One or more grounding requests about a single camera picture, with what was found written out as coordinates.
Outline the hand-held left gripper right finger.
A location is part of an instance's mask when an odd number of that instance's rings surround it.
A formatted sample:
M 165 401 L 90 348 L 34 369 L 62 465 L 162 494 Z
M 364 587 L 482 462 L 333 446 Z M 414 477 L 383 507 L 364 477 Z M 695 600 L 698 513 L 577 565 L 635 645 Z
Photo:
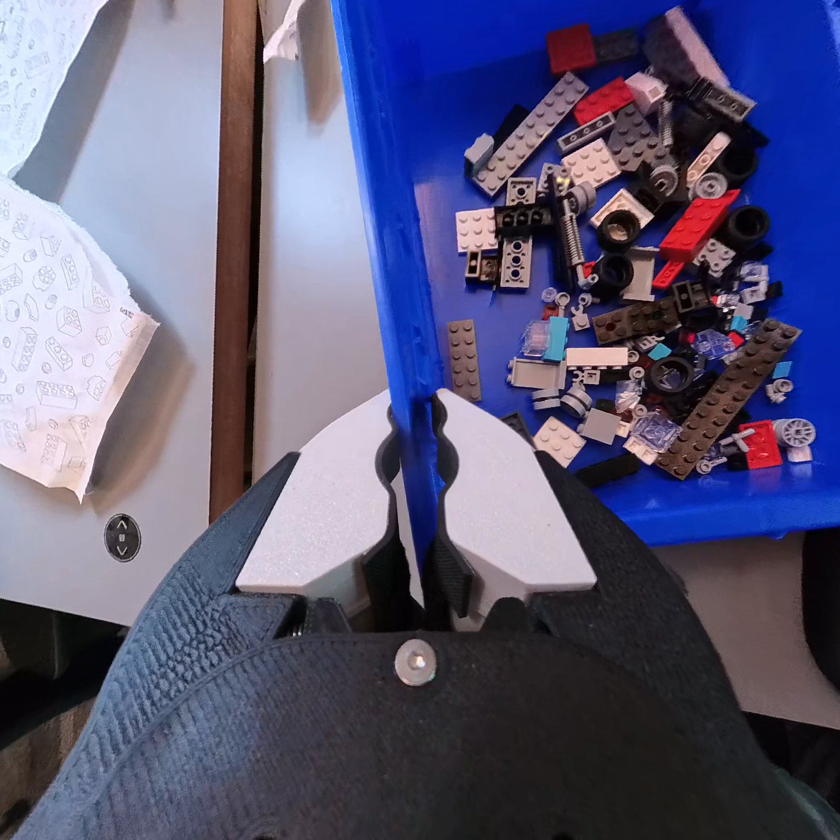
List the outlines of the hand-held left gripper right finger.
M 500 599 L 594 589 L 595 571 L 533 446 L 445 388 L 432 415 L 444 486 L 430 560 L 444 619 L 476 631 Z

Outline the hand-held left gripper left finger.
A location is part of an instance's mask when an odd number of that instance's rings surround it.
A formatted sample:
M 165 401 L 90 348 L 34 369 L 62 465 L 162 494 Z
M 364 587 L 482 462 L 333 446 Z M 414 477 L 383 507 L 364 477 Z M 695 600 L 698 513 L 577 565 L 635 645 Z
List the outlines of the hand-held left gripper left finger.
M 329 598 L 376 632 L 414 629 L 417 562 L 388 391 L 305 444 L 236 580 Z

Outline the pile of mixed lego bricks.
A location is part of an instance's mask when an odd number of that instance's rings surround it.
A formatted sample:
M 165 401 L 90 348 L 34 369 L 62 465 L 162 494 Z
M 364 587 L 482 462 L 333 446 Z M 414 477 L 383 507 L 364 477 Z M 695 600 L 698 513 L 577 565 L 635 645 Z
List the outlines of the pile of mixed lego bricks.
M 502 422 L 561 466 L 588 442 L 620 445 L 576 472 L 591 489 L 641 465 L 685 480 L 808 464 L 811 421 L 746 409 L 792 394 L 802 333 L 769 313 L 783 293 L 770 216 L 740 201 L 769 142 L 756 102 L 681 6 L 642 28 L 556 29 L 546 46 L 549 92 L 465 150 L 490 205 L 455 216 L 468 287 L 526 291 L 535 245 L 551 250 L 542 315 L 507 373 L 549 414 L 535 434 L 518 412 Z

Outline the blue plastic bin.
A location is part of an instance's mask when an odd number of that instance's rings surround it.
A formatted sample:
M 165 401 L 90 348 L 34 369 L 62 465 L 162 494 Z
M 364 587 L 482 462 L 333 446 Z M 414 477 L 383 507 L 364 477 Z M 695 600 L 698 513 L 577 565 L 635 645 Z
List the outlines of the blue plastic bin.
M 551 250 L 535 245 L 525 291 L 468 287 L 455 216 L 488 207 L 464 153 L 516 105 L 536 106 L 554 78 L 546 36 L 588 24 L 595 35 L 644 27 L 681 6 L 727 75 L 756 102 L 769 142 L 740 201 L 770 216 L 766 259 L 781 298 L 773 319 L 798 328 L 786 360 L 792 394 L 757 394 L 752 419 L 816 427 L 806 465 L 677 480 L 641 465 L 598 492 L 650 545 L 777 536 L 838 526 L 838 2 L 332 2 L 359 173 L 392 408 L 416 546 L 437 529 L 438 442 L 431 397 L 457 391 L 449 336 L 468 321 L 476 406 L 520 412 L 535 434 L 548 412 L 509 386 L 527 323 L 542 315 Z

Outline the black oval desk control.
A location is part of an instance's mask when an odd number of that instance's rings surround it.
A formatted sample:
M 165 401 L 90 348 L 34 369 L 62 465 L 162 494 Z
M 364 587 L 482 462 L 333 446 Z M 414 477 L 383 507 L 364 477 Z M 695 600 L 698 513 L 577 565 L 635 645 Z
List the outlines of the black oval desk control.
M 142 545 L 140 527 L 129 514 L 116 513 L 103 530 L 103 542 L 108 555 L 121 564 L 131 562 Z

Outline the brown wooden strip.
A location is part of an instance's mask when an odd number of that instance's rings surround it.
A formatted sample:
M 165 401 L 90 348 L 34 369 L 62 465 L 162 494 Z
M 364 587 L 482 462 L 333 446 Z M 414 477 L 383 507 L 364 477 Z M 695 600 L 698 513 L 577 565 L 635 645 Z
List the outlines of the brown wooden strip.
M 258 15 L 256 1 L 224 2 L 210 522 L 242 495 L 245 483 Z

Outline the brick-print white paper bag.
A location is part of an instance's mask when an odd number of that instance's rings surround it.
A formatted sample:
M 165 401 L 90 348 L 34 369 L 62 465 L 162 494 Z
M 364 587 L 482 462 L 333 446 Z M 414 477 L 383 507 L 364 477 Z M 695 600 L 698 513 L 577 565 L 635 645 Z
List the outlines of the brick-print white paper bag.
M 89 233 L 2 177 L 1 460 L 82 501 L 158 323 Z
M 24 165 L 104 1 L 1 2 L 1 172 Z

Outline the torn white paper scrap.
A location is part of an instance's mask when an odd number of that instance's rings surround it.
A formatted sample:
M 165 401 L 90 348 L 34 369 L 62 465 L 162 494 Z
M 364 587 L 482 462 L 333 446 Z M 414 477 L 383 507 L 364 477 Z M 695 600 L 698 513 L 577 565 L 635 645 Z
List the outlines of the torn white paper scrap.
M 259 1 L 260 21 L 268 32 L 262 60 L 274 58 L 298 61 L 300 40 L 298 19 L 305 1 Z

